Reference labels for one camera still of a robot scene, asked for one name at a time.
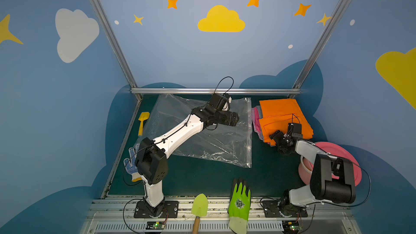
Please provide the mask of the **clear plastic vacuum bag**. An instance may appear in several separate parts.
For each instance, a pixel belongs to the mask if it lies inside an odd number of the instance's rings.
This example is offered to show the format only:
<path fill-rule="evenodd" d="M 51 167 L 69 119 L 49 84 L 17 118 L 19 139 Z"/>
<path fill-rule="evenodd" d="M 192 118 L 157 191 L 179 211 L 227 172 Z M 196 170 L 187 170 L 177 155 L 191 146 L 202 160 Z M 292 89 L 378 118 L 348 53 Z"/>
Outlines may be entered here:
<path fill-rule="evenodd" d="M 191 109 L 204 104 L 203 100 L 186 99 L 171 94 L 159 95 L 144 126 L 144 133 L 137 139 L 133 148 L 137 151 L 144 138 L 152 140 L 186 121 Z M 173 154 L 251 168 L 251 99 L 233 99 L 230 110 L 239 116 L 236 126 L 209 126 L 180 145 Z"/>

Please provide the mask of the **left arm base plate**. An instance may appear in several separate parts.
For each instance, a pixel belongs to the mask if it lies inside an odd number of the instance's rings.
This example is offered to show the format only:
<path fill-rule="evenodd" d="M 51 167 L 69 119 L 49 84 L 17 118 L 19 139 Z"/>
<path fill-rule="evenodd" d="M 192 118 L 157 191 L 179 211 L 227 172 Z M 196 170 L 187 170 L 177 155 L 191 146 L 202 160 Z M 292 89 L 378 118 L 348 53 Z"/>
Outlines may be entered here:
<path fill-rule="evenodd" d="M 177 218 L 179 210 L 179 201 L 163 200 L 155 208 L 151 207 L 147 201 L 141 200 L 137 202 L 134 218 Z"/>

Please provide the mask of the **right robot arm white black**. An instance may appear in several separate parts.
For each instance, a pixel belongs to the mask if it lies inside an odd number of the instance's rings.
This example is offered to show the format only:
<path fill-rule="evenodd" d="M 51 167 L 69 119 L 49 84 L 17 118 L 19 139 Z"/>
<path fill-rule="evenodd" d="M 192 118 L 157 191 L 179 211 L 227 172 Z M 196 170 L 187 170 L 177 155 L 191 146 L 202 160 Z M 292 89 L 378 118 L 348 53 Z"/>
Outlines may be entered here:
<path fill-rule="evenodd" d="M 292 122 L 286 133 L 277 130 L 269 135 L 280 153 L 296 152 L 313 164 L 309 184 L 286 190 L 279 203 L 280 209 L 300 209 L 317 203 L 352 204 L 356 198 L 354 163 L 303 139 L 301 130 L 301 124 Z"/>

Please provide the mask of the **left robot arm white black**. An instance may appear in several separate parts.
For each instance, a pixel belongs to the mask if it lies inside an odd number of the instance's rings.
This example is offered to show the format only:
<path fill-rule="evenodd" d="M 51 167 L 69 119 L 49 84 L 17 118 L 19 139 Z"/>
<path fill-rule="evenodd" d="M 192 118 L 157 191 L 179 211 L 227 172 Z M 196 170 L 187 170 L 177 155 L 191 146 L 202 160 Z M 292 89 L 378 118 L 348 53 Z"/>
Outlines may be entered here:
<path fill-rule="evenodd" d="M 151 217 L 160 216 L 165 197 L 162 180 L 169 168 L 167 160 L 173 152 L 189 138 L 211 125 L 236 126 L 236 112 L 216 109 L 209 105 L 196 107 L 179 125 L 153 140 L 144 138 L 135 154 L 135 166 L 144 181 L 144 203 Z"/>

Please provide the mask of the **pink trousers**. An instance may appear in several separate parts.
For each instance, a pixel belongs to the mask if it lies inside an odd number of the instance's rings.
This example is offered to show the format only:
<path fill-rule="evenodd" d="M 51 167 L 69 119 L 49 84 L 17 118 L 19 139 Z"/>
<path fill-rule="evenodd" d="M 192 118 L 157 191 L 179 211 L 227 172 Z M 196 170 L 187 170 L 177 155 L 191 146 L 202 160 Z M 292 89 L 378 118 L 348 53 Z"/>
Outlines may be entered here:
<path fill-rule="evenodd" d="M 264 140 L 264 136 L 262 133 L 261 125 L 260 125 L 260 119 L 263 118 L 261 106 L 258 105 L 251 109 L 251 118 L 252 118 L 252 124 L 253 124 L 253 130 L 257 133 L 260 140 Z"/>

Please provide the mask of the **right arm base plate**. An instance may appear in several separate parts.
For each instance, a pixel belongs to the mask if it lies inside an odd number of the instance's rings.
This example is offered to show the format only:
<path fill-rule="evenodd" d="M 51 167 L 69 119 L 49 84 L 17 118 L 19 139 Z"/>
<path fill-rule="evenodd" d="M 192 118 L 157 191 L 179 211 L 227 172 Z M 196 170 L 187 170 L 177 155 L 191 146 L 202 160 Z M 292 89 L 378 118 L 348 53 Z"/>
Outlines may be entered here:
<path fill-rule="evenodd" d="M 266 218 L 307 218 L 308 213 L 305 208 L 292 204 L 281 205 L 280 200 L 262 200 L 260 205 Z"/>

